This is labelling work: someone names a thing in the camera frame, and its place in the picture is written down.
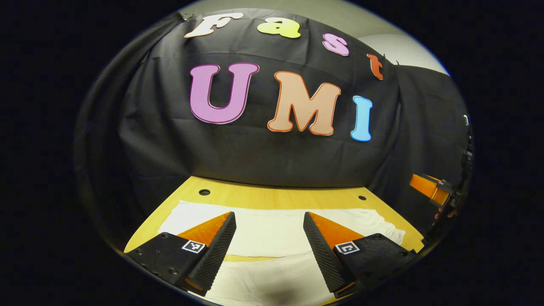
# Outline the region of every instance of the letter m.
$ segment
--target letter m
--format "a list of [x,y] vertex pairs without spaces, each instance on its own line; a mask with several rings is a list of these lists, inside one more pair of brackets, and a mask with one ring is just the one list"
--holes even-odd
[[299,131],[306,129],[312,118],[310,132],[329,136],[334,132],[332,118],[335,113],[336,98],[340,88],[331,83],[323,83],[310,98],[302,77],[288,71],[278,71],[274,75],[280,83],[280,96],[277,101],[276,115],[268,122],[268,129],[274,132],[289,132],[293,123],[289,120],[291,109],[295,115]]

